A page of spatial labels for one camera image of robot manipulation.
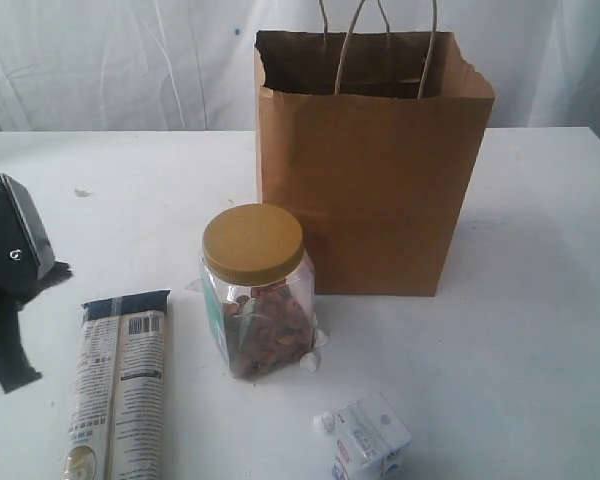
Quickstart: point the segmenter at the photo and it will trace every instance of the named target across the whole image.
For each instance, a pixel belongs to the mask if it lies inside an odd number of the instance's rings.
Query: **package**
[[[291,214],[258,204],[218,215],[204,232],[200,276],[211,331],[234,377],[311,350],[313,265]]]
[[[161,478],[168,291],[84,305],[63,480]]]
[[[435,295],[493,89],[449,32],[421,84],[411,32],[351,35],[335,94],[344,39],[258,32],[259,199],[300,221],[316,293]]]
[[[402,478],[411,434],[380,394],[335,413],[335,480]]]

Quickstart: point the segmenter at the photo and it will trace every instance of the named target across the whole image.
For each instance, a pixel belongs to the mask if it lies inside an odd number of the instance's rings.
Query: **nuts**
[[[251,297],[242,295],[222,308],[230,369],[237,378],[298,361],[311,350],[310,318],[285,280],[253,287]]]

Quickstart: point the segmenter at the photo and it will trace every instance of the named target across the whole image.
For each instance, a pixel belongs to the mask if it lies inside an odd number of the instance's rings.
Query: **paper bag handle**
[[[358,8],[356,8],[355,13],[353,14],[353,19],[351,20],[351,24],[349,25],[349,30],[347,31],[346,36],[344,37],[344,43],[342,44],[342,51],[340,52],[340,61],[338,62],[338,73],[336,74],[336,83],[334,94],[338,95],[340,93],[340,86],[342,85],[342,70],[344,67],[344,60],[347,57],[347,51],[349,50],[349,42],[351,41],[351,34],[353,33],[353,29],[358,23],[358,17],[360,16],[360,11],[362,10],[362,6],[367,0],[360,0],[360,4]],[[436,39],[436,29],[438,27],[438,2],[437,0],[431,0],[432,10],[433,10],[433,20],[431,24],[431,35],[429,36],[429,48],[427,49],[427,56],[424,61],[424,68],[422,69],[422,77],[420,78],[420,86],[418,88],[418,99],[422,98],[422,94],[424,93],[424,86],[427,82],[427,75],[429,73],[429,67],[431,66],[431,60],[433,57],[433,47]],[[385,23],[387,25],[387,35],[389,35],[389,22],[387,22],[387,17],[384,15],[384,10],[382,9],[382,4],[380,0],[378,0],[378,6],[380,7],[380,11],[383,12],[383,17],[385,19]],[[322,0],[320,0],[320,7],[322,8],[323,18],[326,19],[326,15],[324,14],[324,5],[322,4]],[[325,41],[326,41],[326,33],[327,33],[327,24],[325,23]]]
[[[324,30],[322,33],[322,46],[324,48],[327,47],[327,35],[329,34],[329,18],[327,17],[327,11],[324,8],[324,0],[318,0],[320,3],[320,12],[322,13],[322,22],[324,24]],[[387,19],[386,13],[384,13],[384,8],[382,7],[382,0],[378,0],[378,8],[380,9],[380,14],[382,15],[382,19],[384,20],[384,25],[387,31],[387,48],[391,46],[391,27],[389,26],[389,20]]]

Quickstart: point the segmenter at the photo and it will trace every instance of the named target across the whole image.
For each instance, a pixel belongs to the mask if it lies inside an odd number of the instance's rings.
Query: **brown paper bag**
[[[300,220],[317,293],[435,295],[493,89],[451,33],[420,99],[430,33],[349,40],[335,95],[344,34],[258,32],[260,200]]]

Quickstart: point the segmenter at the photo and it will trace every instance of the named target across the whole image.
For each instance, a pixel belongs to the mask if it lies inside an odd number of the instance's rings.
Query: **barcode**
[[[160,317],[158,315],[147,315],[144,317],[133,317],[129,319],[129,335],[140,333],[159,332]]]

